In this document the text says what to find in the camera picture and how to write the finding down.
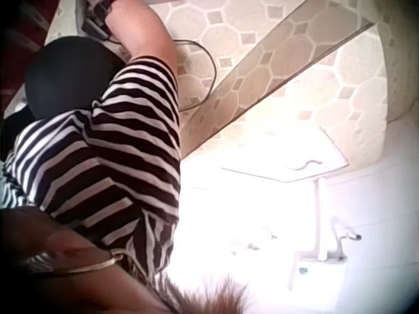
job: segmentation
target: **brown fur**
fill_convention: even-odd
[[[227,277],[217,285],[215,292],[206,287],[205,293],[188,293],[179,289],[167,275],[156,284],[159,295],[181,314],[242,314],[245,287],[240,288]]]

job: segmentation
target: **person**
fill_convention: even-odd
[[[15,311],[241,313],[244,290],[230,280],[201,296],[158,276],[179,221],[176,50],[143,1],[112,1],[105,23],[126,65],[91,39],[58,39],[26,72],[20,123],[4,123],[3,299]],[[116,264],[83,260],[115,250],[126,255]],[[54,270],[45,254],[78,266],[43,278],[22,270]]]

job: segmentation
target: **black cable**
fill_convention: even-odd
[[[109,41],[110,43],[113,43],[113,44],[121,44],[120,42],[114,41],[112,39],[108,39],[107,41]],[[212,66],[214,68],[214,77],[213,77],[211,86],[209,87],[208,93],[206,94],[205,98],[202,101],[200,101],[199,103],[195,103],[194,105],[190,105],[189,107],[179,109],[179,112],[182,113],[184,111],[189,111],[191,109],[195,109],[195,108],[201,106],[203,103],[205,103],[208,100],[208,98],[210,98],[209,96],[211,95],[211,93],[214,89],[214,85],[215,85],[215,81],[217,80],[217,74],[218,73],[217,73],[217,66],[215,64],[213,56],[210,54],[208,49],[205,48],[204,46],[202,46],[200,43],[198,43],[196,41],[190,41],[189,39],[174,39],[173,42],[175,44],[191,44],[193,46],[197,46],[197,47],[201,48],[207,54],[207,56],[209,57],[209,60],[211,60]]]
[[[308,167],[308,165],[310,165],[310,164],[323,165],[323,162],[319,162],[318,160],[310,159],[303,166],[301,166],[299,168],[291,168],[291,167],[287,167],[287,166],[284,166],[284,167],[287,168],[287,169],[291,169],[293,171],[302,171],[302,170],[306,169]]]

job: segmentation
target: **beige tile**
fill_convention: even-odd
[[[203,114],[199,117],[199,120],[202,119],[202,122],[197,127],[196,132],[199,134],[199,138],[204,140],[205,138],[208,138],[211,135],[211,131],[213,129],[214,122],[215,122],[215,113],[214,111],[208,111],[206,114]]]
[[[188,58],[188,55],[189,55],[188,47],[186,45],[177,45],[176,51],[177,51],[177,63],[178,65],[182,65],[185,62],[185,60]]]
[[[230,57],[219,58],[218,61],[220,63],[220,67],[232,67],[233,66]]]
[[[246,116],[247,124],[252,126],[262,126],[269,124],[274,119],[274,107],[276,106],[276,99],[274,97],[268,97],[252,107]]]
[[[242,83],[243,83],[243,79],[242,78],[238,78],[237,81],[234,83],[234,86],[233,86],[232,89],[233,90],[239,90],[239,88],[242,85]]]
[[[223,23],[223,16],[220,11],[207,13],[208,21],[210,24]]]
[[[278,88],[275,92],[272,93],[270,97],[283,97],[285,96],[287,86],[282,86],[281,88]]]
[[[376,123],[374,128],[364,129],[358,127],[358,129],[355,131],[355,140],[357,146],[359,147],[358,152],[364,153],[364,150],[367,148],[367,146],[376,145],[377,143],[374,142],[377,142],[377,139],[384,137],[386,126],[387,123],[385,121],[380,121],[380,123]]]
[[[327,55],[331,49],[335,46],[333,44],[318,44],[314,49],[313,58],[322,57],[323,55]]]
[[[382,17],[382,21],[386,24],[389,24],[390,23],[390,17],[387,14],[385,14]]]
[[[185,75],[185,74],[186,74],[186,70],[185,70],[185,67],[184,67],[183,65],[180,65],[180,66],[177,68],[177,74],[178,74],[178,75]]]
[[[189,51],[191,52],[191,54],[193,54],[194,52],[202,51],[202,49],[198,46],[195,46],[194,44],[190,44]]]
[[[175,1],[170,2],[170,6],[172,8],[179,7],[179,6],[185,5],[185,4],[186,4],[186,0],[175,0]]]
[[[256,34],[255,32],[251,33],[241,33],[240,39],[242,44],[255,44],[256,43]]]
[[[333,0],[335,3],[339,4],[342,7],[349,7],[348,6],[348,1],[349,0]]]
[[[324,57],[323,59],[321,59],[318,64],[322,64],[322,65],[334,65],[335,64],[335,60],[336,60],[336,56],[338,54],[338,50],[335,50],[334,52],[332,52],[331,54],[327,55],[326,57]]]
[[[55,12],[56,16],[61,16],[62,13],[63,13],[63,10],[61,8],[61,5],[62,5],[61,3],[58,4],[57,11]]]
[[[392,39],[390,39],[390,40],[388,41],[388,46],[389,46],[390,48],[394,48],[394,47],[395,47],[395,39],[394,39],[394,38],[392,38]]]
[[[344,83],[360,84],[377,73],[383,60],[380,41],[361,34],[342,47],[335,66]]]
[[[262,3],[267,5],[274,5],[275,7],[282,7],[290,0],[262,0]]]
[[[184,108],[191,104],[191,97],[202,97],[204,89],[199,80],[190,75],[178,77],[179,107]]]
[[[326,0],[310,0],[304,2],[290,18],[295,22],[308,22],[326,7]]]
[[[347,121],[350,113],[349,101],[337,99],[330,105],[317,110],[314,115],[314,122],[321,128],[330,128]]]
[[[356,123],[354,121],[347,121],[337,126],[333,126],[327,130],[327,134],[334,142],[344,145],[348,142],[355,142],[355,130]]]
[[[273,78],[272,80],[270,80],[270,84],[268,87],[268,92],[271,92],[272,90],[275,90],[276,88],[278,88],[278,86],[283,82],[282,78]]]
[[[215,83],[215,85],[218,86],[220,84],[220,82],[222,82],[230,72],[231,72],[231,69],[221,69],[220,68],[218,70],[217,82]]]
[[[170,11],[168,3],[160,3],[158,5],[151,5],[150,7],[157,13],[163,22],[166,21]]]
[[[372,78],[356,91],[352,97],[352,105],[355,110],[366,111],[372,106],[378,105],[387,94],[387,80]]]
[[[312,111],[302,110],[297,115],[297,120],[309,120],[313,115]]]
[[[220,139],[221,138],[221,133],[220,132],[217,133],[217,132],[218,132],[217,127],[212,128],[211,134],[214,134],[214,135],[211,136],[212,139]]]
[[[219,9],[226,3],[226,0],[188,0],[188,2],[196,5],[201,9]]]
[[[289,16],[295,10],[297,10],[298,6],[303,4],[306,0],[288,0],[285,2],[283,6],[283,15]]]
[[[325,9],[316,16],[308,26],[307,34],[317,43],[337,43],[356,29],[357,15],[342,7],[337,7]]]
[[[220,106],[220,102],[221,102],[220,99],[215,100],[215,103],[212,106],[214,110],[216,110],[218,108],[218,106]]]
[[[335,98],[339,88],[331,70],[313,66],[287,84],[287,97],[298,108],[313,110]]]
[[[251,51],[254,47],[254,44],[249,44],[248,46],[242,46],[239,51],[237,51],[232,57],[233,65],[238,65]]]
[[[312,43],[304,36],[286,39],[275,51],[270,66],[274,75],[291,75],[310,59]]]
[[[182,159],[196,148],[199,141],[198,136],[196,132],[194,133],[194,128],[191,127],[190,122],[182,128],[180,136]]]
[[[239,30],[260,32],[266,25],[264,5],[256,0],[229,1],[224,8],[227,22]]]
[[[261,64],[268,64],[270,59],[272,58],[273,52],[265,52],[261,59]]]
[[[338,7],[338,6],[339,6],[339,3],[337,3],[333,0],[329,0],[329,7],[335,8],[335,7]]]
[[[182,130],[185,125],[189,122],[189,120],[192,118],[193,114],[198,110],[198,108],[191,109],[188,111],[185,111],[183,113],[180,113],[179,115],[179,128]]]
[[[371,25],[371,21],[366,19],[366,18],[361,18],[361,27],[367,26],[367,25]]]
[[[233,114],[233,116],[240,116],[240,117],[243,117],[243,111],[245,110],[245,108],[242,108],[242,107],[237,107],[237,110],[236,110],[236,112]]]
[[[350,99],[354,94],[355,88],[349,86],[343,86],[340,90],[338,98],[340,99]]]
[[[214,58],[231,56],[240,49],[239,35],[225,25],[207,29],[202,37],[202,44]]]
[[[378,126],[379,130],[382,131],[382,122],[386,122],[387,117],[387,106],[382,103],[371,105],[371,107],[364,111],[362,117],[359,119],[357,125],[364,130],[372,129]]]
[[[357,163],[358,158],[356,156],[357,152],[359,154],[359,148],[354,139],[349,141],[341,141],[337,143],[337,147],[339,151],[341,151],[341,153],[345,156],[352,169],[356,169],[359,167],[359,164]]]
[[[305,34],[308,27],[308,23],[301,23],[295,26],[294,35]]]
[[[175,39],[198,39],[206,27],[205,16],[194,8],[179,7],[170,14],[166,26]]]
[[[289,21],[283,21],[276,26],[262,41],[265,50],[275,50],[288,38],[293,29],[293,24]]]
[[[268,69],[256,68],[246,77],[239,89],[239,104],[250,106],[264,96],[270,82]]]
[[[237,70],[232,70],[214,91],[216,97],[226,96],[237,81]]]
[[[209,88],[212,84],[212,78],[208,78],[206,80],[202,80],[202,85],[204,85],[205,88]]]
[[[200,79],[208,79],[214,76],[214,70],[210,59],[203,52],[191,54],[184,62],[186,72]]]
[[[257,45],[252,51],[244,57],[242,62],[237,66],[237,72],[239,76],[245,76],[250,73],[256,66],[258,66],[260,59],[262,58],[262,48]]]
[[[268,17],[281,20],[283,18],[283,9],[281,7],[268,6]]]
[[[199,97],[191,97],[191,105],[197,105],[201,102]]]
[[[242,114],[241,116],[239,116],[238,118],[237,118],[237,120],[236,120],[237,122],[246,122],[247,120],[246,120],[246,115],[244,115],[244,114]]]
[[[352,163],[357,165],[358,168],[361,168],[373,165],[379,161],[384,148],[384,137],[385,135],[382,134],[376,140],[363,145],[360,148],[362,154],[356,154]]]
[[[370,27],[369,29],[366,30],[367,33],[370,33],[371,35],[376,35],[376,36],[380,36],[380,33],[378,32],[378,28],[377,25]]]
[[[372,23],[376,23],[381,19],[381,13],[379,8],[377,7],[379,1],[364,1],[358,0],[358,11],[361,15]]]
[[[238,108],[237,92],[227,94],[219,103],[215,114],[217,117],[217,125],[224,126],[233,119],[233,115]]]
[[[391,38],[393,38],[392,30],[390,29],[389,25],[385,24],[384,22],[378,22],[376,26],[370,29],[376,29],[376,32],[380,35],[383,43],[386,43]]]
[[[356,121],[356,120],[358,120],[359,118],[361,118],[361,116],[362,116],[362,112],[361,112],[361,111],[354,111],[354,112],[350,115],[349,120]]]

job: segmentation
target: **patterned ceiling tile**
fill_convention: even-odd
[[[281,7],[268,6],[268,18],[272,19],[282,19],[283,18],[283,9]]]
[[[223,16],[220,11],[207,13],[208,21],[210,24],[223,23]]]
[[[220,102],[215,110],[217,115],[217,123],[223,125],[231,121],[233,114],[238,108],[238,95],[237,92],[231,92],[226,95]]]
[[[215,126],[212,130],[211,133],[215,134],[212,138],[213,139],[220,139],[221,138],[221,134],[220,133],[216,133],[218,131],[218,128]]]
[[[387,80],[384,78],[372,78],[358,88],[352,98],[355,110],[366,110],[372,104],[381,103],[387,94]]]
[[[238,33],[225,25],[207,29],[204,36],[202,36],[202,44],[211,52],[214,58],[231,56],[240,49]]]
[[[175,39],[198,39],[206,28],[205,16],[194,8],[180,7],[170,14],[166,26]]]
[[[267,68],[256,68],[244,79],[239,89],[239,104],[256,102],[264,93],[270,82],[270,73]]]
[[[297,24],[294,29],[294,35],[305,34],[308,27],[308,23]]]
[[[296,11],[291,19],[294,22],[307,22],[315,17],[326,7],[326,0],[310,0],[307,4],[302,6],[300,10]]]
[[[198,107],[179,114],[179,128],[181,130],[189,122],[189,120],[192,118],[192,116],[197,110]]]
[[[227,22],[240,32],[263,30],[263,24],[269,22],[265,14],[265,7],[260,1],[240,0],[230,1],[224,8]]]
[[[180,66],[177,68],[177,75],[185,75],[185,74],[186,74],[185,67],[184,67],[183,65],[180,65]]]
[[[364,26],[367,26],[367,25],[371,26],[372,25],[371,21],[366,19],[366,18],[361,18],[360,22],[361,23],[360,23],[359,27],[364,27]]]
[[[183,46],[183,45],[177,45],[176,50],[177,50],[177,63],[178,65],[183,65],[183,63],[189,56],[188,47]]]
[[[242,114],[241,116],[239,116],[238,118],[237,118],[237,120],[236,120],[237,122],[246,122],[247,121],[247,119],[246,119],[246,115],[245,114]]]
[[[380,32],[378,31],[378,25],[376,24],[373,27],[370,27],[369,29],[366,30],[367,33],[376,35],[376,36],[380,36]]]
[[[208,111],[206,114],[198,115],[198,119],[200,120],[201,118],[202,118],[202,122],[199,125],[199,132],[206,134],[206,136],[210,136],[211,130],[214,127],[215,112]]]
[[[386,24],[389,24],[390,23],[390,17],[387,14],[385,14],[382,17],[382,21]]]
[[[202,123],[203,123],[203,121],[204,121],[204,116],[201,116],[201,117],[199,118],[199,124],[202,124]]]
[[[283,15],[289,16],[291,13],[293,13],[294,10],[296,10],[305,1],[306,0],[286,0],[285,3],[282,5]]]
[[[198,79],[190,75],[181,75],[177,80],[179,85],[180,108],[191,105],[191,97],[203,96],[204,89]]]
[[[339,25],[339,27],[330,27],[330,25]],[[317,43],[330,43],[343,39],[356,30],[357,15],[337,7],[328,8],[316,16],[310,22],[307,33]]]
[[[378,39],[359,36],[343,49],[337,69],[346,84],[359,84],[375,75],[382,65],[382,46]]]
[[[253,44],[253,45],[247,45],[247,47],[246,46],[242,46],[242,47],[253,48],[254,46],[255,45]],[[237,51],[237,53],[232,56],[233,66],[237,66],[249,54],[249,51],[247,51],[246,53],[244,53],[243,50]]]
[[[334,52],[332,52],[331,54],[328,54],[326,57],[324,57],[323,59],[321,59],[318,64],[322,64],[322,65],[334,65],[335,64],[335,60],[336,60],[336,56],[338,54],[338,50],[335,50]]]
[[[221,82],[223,82],[223,80],[228,76],[228,74],[230,74],[230,72],[232,71],[232,69],[221,69],[218,64],[216,63],[216,66],[218,67],[218,75],[217,75],[217,79],[215,80],[215,85],[214,88],[217,88]]]
[[[193,54],[194,52],[202,51],[202,49],[198,46],[195,46],[194,44],[190,44],[189,51],[191,52],[191,54]]]
[[[343,86],[340,90],[338,98],[340,99],[350,99],[354,94],[355,88],[349,86]]]
[[[219,9],[227,2],[227,0],[188,0],[188,2],[201,9]]]
[[[157,5],[153,5],[151,8],[157,13],[163,22],[167,20],[170,12],[170,6],[168,3],[159,3]]]
[[[338,6],[339,6],[339,3],[337,3],[333,0],[329,0],[329,7],[335,8],[335,7],[338,7]]]
[[[203,52],[191,54],[184,62],[188,74],[200,79],[208,79],[214,76],[211,60]]]
[[[220,100],[220,99],[217,99],[217,100],[214,102],[214,106],[213,106],[213,109],[214,109],[214,110],[217,110],[217,108],[220,106],[220,102],[221,102],[221,100]]]
[[[347,119],[351,113],[351,106],[347,100],[336,99],[330,105],[316,111],[314,121],[322,128],[337,126]]]
[[[262,41],[265,50],[275,50],[288,38],[293,29],[293,24],[289,21],[283,21],[280,26],[275,27]]]
[[[254,44],[256,43],[256,34],[254,31],[250,33],[241,33],[240,39],[242,44]]]
[[[316,66],[307,69],[287,84],[287,96],[297,107],[324,107],[338,95],[340,84],[331,69]]]
[[[230,57],[219,58],[220,67],[232,67],[232,61]]]
[[[348,0],[348,5],[349,5],[351,8],[356,9],[356,7],[358,6],[358,0]]]
[[[286,7],[286,5],[283,4],[284,2],[286,2],[286,0],[279,2],[277,0],[263,0],[263,3],[266,3],[267,6],[277,5],[278,7]],[[227,86],[220,89],[220,87],[225,85],[225,82],[227,81],[225,80],[215,91],[215,95],[219,94],[219,90],[221,90],[222,94],[225,95],[221,97],[221,102],[219,106],[217,106],[217,109],[215,111],[218,111],[219,109],[223,108],[223,110],[229,109],[229,112],[228,114],[223,115],[223,119],[218,119],[218,116],[215,116],[215,118],[217,119],[217,123],[212,127],[212,132],[214,132],[217,129],[216,126],[218,126],[219,128],[223,127],[228,123],[228,120],[225,120],[226,116],[231,115],[231,119],[233,119],[234,116],[237,116],[238,114],[242,113],[244,109],[247,109],[251,105],[251,103],[263,97],[266,93],[266,90],[276,89],[277,86],[283,82],[283,79],[286,79],[287,77],[289,77],[289,75],[298,73],[299,69],[301,69],[302,67],[310,65],[310,62],[313,61],[310,58],[318,56],[321,53],[327,52],[331,50],[331,48],[335,48],[334,45],[340,43],[349,34],[357,30],[357,23],[360,21],[360,17],[356,14],[359,14],[358,8],[361,7],[362,1],[358,0],[356,8],[350,7],[348,5],[348,2],[345,1],[345,5],[347,6],[346,9],[339,7],[339,4],[338,7],[335,7],[334,9],[321,9],[318,12],[313,12],[313,10],[306,9],[310,6],[325,6],[325,2],[304,2],[302,7],[295,11],[293,15],[296,14],[297,20],[301,20],[299,23],[308,23],[307,28],[304,24],[303,26],[300,26],[300,28],[297,28],[297,26],[294,26],[289,20],[283,21],[278,27],[275,27],[262,40],[261,44],[258,44],[256,46],[263,47],[263,49],[254,48],[251,54],[247,55],[242,60],[242,62],[238,64],[237,68],[234,70],[236,76],[234,79],[230,75],[227,76],[227,78],[230,76],[228,80],[229,83],[227,84]],[[331,31],[326,30],[322,34],[319,34],[322,28],[318,27],[314,22],[316,21],[316,19],[318,19],[318,16],[321,16],[321,11],[323,11],[323,13],[335,11],[338,12],[337,16],[340,16],[341,19],[330,17],[330,21],[332,21],[333,23],[325,23],[325,25],[328,25],[330,27],[330,24],[334,24],[335,28],[340,29],[332,29]],[[341,21],[345,21],[346,25],[341,26],[339,24]],[[320,45],[318,45],[317,47],[313,47],[312,41],[308,40],[306,37],[308,33],[310,33],[311,35],[314,34],[314,37],[320,43]],[[296,41],[297,43],[299,43],[299,40],[296,40],[295,38],[301,39],[300,42],[302,43],[308,43],[310,45],[310,48],[306,50],[291,49],[292,51],[290,50],[290,53],[283,55],[283,62],[289,63],[290,56],[293,56],[293,54],[295,54],[295,51],[303,51],[305,53],[307,50],[309,50],[309,54],[307,57],[303,56],[303,58],[306,59],[305,62],[302,62],[301,65],[297,67],[294,71],[288,71],[287,73],[289,74],[287,75],[278,75],[276,74],[274,68],[275,66],[278,66],[278,64],[280,64],[279,58],[276,57],[276,52],[283,51],[284,43],[286,41],[289,41],[290,39],[292,39],[291,42]],[[384,134],[382,133],[382,126],[380,123],[378,123],[375,124],[375,127],[370,129],[357,127],[357,123],[364,123],[364,121],[367,121],[367,118],[373,117],[373,115],[370,114],[367,115],[366,118],[364,118],[364,115],[370,111],[372,112],[372,110],[369,111],[369,109],[367,108],[360,109],[357,108],[357,105],[352,106],[352,104],[354,101],[356,103],[359,102],[359,97],[358,100],[356,99],[358,93],[361,93],[360,98],[363,97],[362,92],[364,84],[366,84],[370,80],[375,79],[373,77],[378,73],[379,67],[382,66],[383,59],[382,55],[380,57],[379,54],[379,66],[376,68],[376,71],[373,74],[371,74],[369,78],[367,78],[365,81],[363,80],[362,82],[355,84],[345,82],[342,79],[342,71],[341,68],[338,68],[338,64],[342,59],[342,53],[344,49],[352,41],[341,46],[330,56],[327,56],[326,58],[320,60],[318,66],[315,65],[309,67],[305,72],[300,73],[296,78],[287,83],[286,88],[280,88],[270,97],[264,99],[258,105],[248,110],[248,112],[246,112],[246,114],[244,115],[244,117],[246,118],[246,122],[241,123],[246,123],[246,125],[251,126],[256,125],[255,123],[257,122],[264,123],[272,121],[272,119],[274,119],[274,121],[276,122],[282,121],[285,123],[287,121],[289,122],[293,120],[298,120],[298,118],[309,118],[310,120],[313,120],[316,123],[325,126],[327,132],[330,132],[330,134],[332,135],[331,137],[334,137],[334,140],[338,143],[339,149],[342,150],[342,152],[345,154],[345,157],[347,157],[351,163],[358,162],[360,160],[356,159],[356,156],[357,154],[359,154],[359,152],[362,151],[367,152],[367,155],[371,157],[369,160],[370,162],[374,160],[374,158],[379,156],[381,147],[379,145],[377,147],[375,147],[376,145],[371,145],[374,147],[367,149],[364,146],[359,146],[359,144],[356,142],[356,139],[362,138],[362,145],[365,145],[365,143],[370,143],[372,138],[377,139],[377,141],[381,143],[382,139],[384,138]],[[273,52],[273,55],[268,58],[270,54],[266,54],[266,52]],[[264,67],[266,66],[270,67],[270,69],[269,71],[265,72]],[[348,71],[348,68],[350,66],[350,63],[346,64],[344,66],[343,72]],[[277,77],[275,77],[274,80],[270,78],[270,71],[272,74],[277,75]],[[262,84],[258,86],[258,83],[260,83],[261,79],[264,80],[265,77],[268,77],[268,80],[266,80],[266,82],[263,82],[263,84],[265,84],[265,86],[269,86],[268,88],[263,88]],[[238,88],[238,103],[240,104],[240,106],[237,106],[236,100],[233,99],[236,95],[236,92],[233,92],[231,94],[228,92],[232,88],[234,90],[237,90]],[[202,106],[200,110],[204,112],[205,107],[206,106]],[[188,130],[192,128],[194,123],[199,122],[198,118],[199,117],[196,116],[196,119],[193,119],[196,122],[191,121],[191,126],[189,126],[184,133],[188,133]],[[363,132],[355,134],[356,130],[361,129],[363,130]],[[199,136],[199,141],[202,142],[204,141],[205,136],[201,135]],[[182,151],[188,151],[188,149],[190,148],[191,146],[187,148],[182,148]],[[364,158],[362,162],[368,162],[368,158]]]
[[[200,102],[200,100],[199,100],[198,97],[191,97],[191,103],[192,103],[192,105],[196,105],[199,102]]]
[[[377,136],[376,139],[372,139],[366,142],[359,148],[363,154],[357,154],[354,156],[354,163],[359,165],[358,167],[369,166],[379,161],[384,148],[384,136]]]
[[[176,1],[170,2],[170,6],[172,8],[180,7],[181,5],[184,5],[184,4],[186,4],[186,0],[176,0]]]
[[[202,80],[202,85],[204,85],[204,87],[208,88],[211,86],[213,79],[212,78],[208,78],[206,80]]]
[[[256,66],[258,66],[259,61],[262,58],[262,48],[260,45],[256,46],[240,63],[240,66],[237,68],[239,76],[243,76],[252,71]]]
[[[278,45],[271,61],[273,75],[292,75],[305,65],[312,53],[312,43],[302,35],[292,36]]]
[[[395,47],[395,39],[394,39],[394,38],[392,38],[392,39],[390,39],[390,40],[388,41],[388,46],[389,46],[390,48],[394,48],[394,47]]]
[[[377,23],[381,19],[382,13],[380,12],[380,8],[378,5],[379,2],[383,1],[364,1],[358,0],[357,10],[361,13],[361,15],[371,21],[372,23]]]
[[[357,121],[357,126],[361,128],[364,133],[369,132],[370,136],[384,133],[387,124],[386,118],[386,105],[371,106],[371,108],[364,112],[362,117]]]

